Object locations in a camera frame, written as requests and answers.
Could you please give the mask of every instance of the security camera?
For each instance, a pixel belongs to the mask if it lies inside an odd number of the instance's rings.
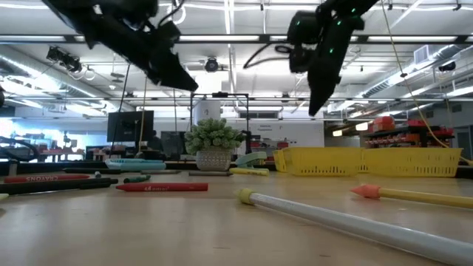
[[[216,72],[219,69],[219,62],[216,58],[208,58],[207,63],[205,63],[205,71],[207,72]]]

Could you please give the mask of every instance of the ceiling duct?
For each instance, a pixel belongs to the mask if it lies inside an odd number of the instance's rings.
[[[47,74],[43,76],[48,77],[51,81],[56,83],[62,83],[67,85],[70,89],[81,92],[83,95],[91,98],[106,98],[111,97],[111,95],[96,89],[82,81],[76,81],[67,74],[64,74],[50,66],[37,61],[7,45],[0,45],[0,61],[7,62],[12,69],[21,69],[22,72],[19,72],[22,75],[27,74],[27,76],[38,76],[38,74],[47,70]],[[119,101],[111,101],[113,106],[117,109],[120,105]],[[134,111],[135,108],[130,106],[128,103],[123,103],[123,110]]]
[[[464,45],[450,44],[448,46],[437,48],[436,52],[432,52],[432,50],[435,50],[434,46],[429,45],[429,46],[425,46],[425,48],[421,47],[419,50],[415,52],[416,55],[419,55],[420,50],[422,50],[422,53],[423,53],[425,51],[423,49],[429,50],[430,54],[427,54],[426,58],[416,57],[415,59],[404,64],[402,66],[402,69],[404,73],[408,74],[406,78],[411,78],[417,74],[420,74],[423,69],[431,68],[436,64],[445,63],[444,61],[449,60],[454,55],[458,54],[459,52],[463,51],[469,46],[470,45],[468,44],[464,44]],[[371,86],[369,85],[368,88],[364,90],[362,94],[363,98],[368,98],[382,90],[388,89],[404,81],[404,79],[401,77],[401,74],[402,74],[401,71],[399,71],[396,68],[395,70],[389,72],[389,74],[384,76],[381,79],[381,81],[378,80],[374,83],[371,83]]]

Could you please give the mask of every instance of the ceiling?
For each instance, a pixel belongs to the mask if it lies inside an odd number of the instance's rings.
[[[315,10],[315,0],[264,0],[265,11],[261,11],[260,0],[234,0],[234,11],[225,10],[225,2],[228,0],[188,0],[185,4],[186,17],[178,25],[183,34],[282,34],[287,32],[287,26],[297,10]],[[450,0],[392,0],[393,10],[387,11],[387,18],[392,26],[392,34],[413,35],[470,35],[473,33],[471,17],[473,15],[473,3],[471,1],[460,1],[463,5],[458,11],[452,9],[456,1]],[[160,12],[152,23],[166,14],[169,2],[160,2]],[[363,34],[387,34],[387,26],[383,11],[380,10],[380,2],[374,8],[363,15],[366,21]],[[5,1],[0,0],[0,35],[63,35],[75,34],[74,30],[68,28],[50,10],[45,8],[41,1]],[[181,15],[175,16],[174,20],[180,19]],[[254,96],[280,97],[283,92],[289,92],[294,97],[307,97],[310,89],[307,81],[302,75],[294,75],[289,72],[287,61],[272,61],[251,69],[242,69],[242,65],[255,52],[261,44],[232,44],[231,51],[235,58],[236,87],[235,92],[249,93]],[[14,44],[9,45],[28,57],[34,58],[46,65],[50,62],[46,59],[49,49],[47,44]],[[81,83],[102,91],[105,95],[120,97],[123,83],[115,84],[117,88],[111,90],[113,77],[112,72],[125,75],[127,63],[119,57],[114,60],[114,54],[103,45],[97,45],[93,50],[85,44],[60,44],[59,47],[67,52],[80,57],[83,64],[88,65],[95,71],[95,78],[91,81],[82,78]],[[396,45],[402,64],[408,64],[413,60],[413,52],[420,45]],[[208,57],[216,57],[219,63],[229,65],[229,48],[227,44],[177,44],[174,52],[179,53],[181,62],[188,66],[191,74],[196,77],[204,75],[202,63]],[[272,50],[262,53],[259,57],[266,58],[275,56]],[[448,78],[457,75],[463,70],[470,69],[469,52],[461,57],[456,57],[457,72],[436,73],[436,78]],[[336,88],[334,97],[356,97],[360,95],[373,82],[386,77],[397,69],[397,61],[391,45],[351,45],[346,54],[344,70],[342,70],[341,83]],[[53,69],[65,73],[60,66]],[[231,86],[228,82],[228,72],[218,73],[222,79],[224,92],[230,92]],[[434,83],[434,74],[431,68],[423,69],[422,73],[410,78],[412,90],[419,89]],[[155,86],[146,83],[145,75],[134,66],[131,66],[126,91],[134,92],[137,96],[143,95],[146,86],[148,96],[169,97],[172,89]],[[374,94],[373,98],[399,98],[408,91],[400,84]],[[426,97],[437,97],[433,94],[425,94]],[[177,95],[187,95],[186,92],[177,92]],[[152,102],[150,104],[172,104],[172,102]],[[355,103],[347,106],[348,112],[358,112],[378,108],[381,112],[387,107],[379,103]]]

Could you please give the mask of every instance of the pole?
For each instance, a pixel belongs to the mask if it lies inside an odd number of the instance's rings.
[[[470,243],[269,197],[248,188],[242,189],[238,197],[245,204],[272,208],[449,265],[471,265],[473,262],[473,245]]]

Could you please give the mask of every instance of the computer monitor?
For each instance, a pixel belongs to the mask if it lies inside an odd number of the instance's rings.
[[[142,118],[143,112],[109,113],[109,121],[106,130],[106,141],[140,141]],[[141,140],[150,141],[153,138],[154,111],[145,111],[144,118],[143,137]]]

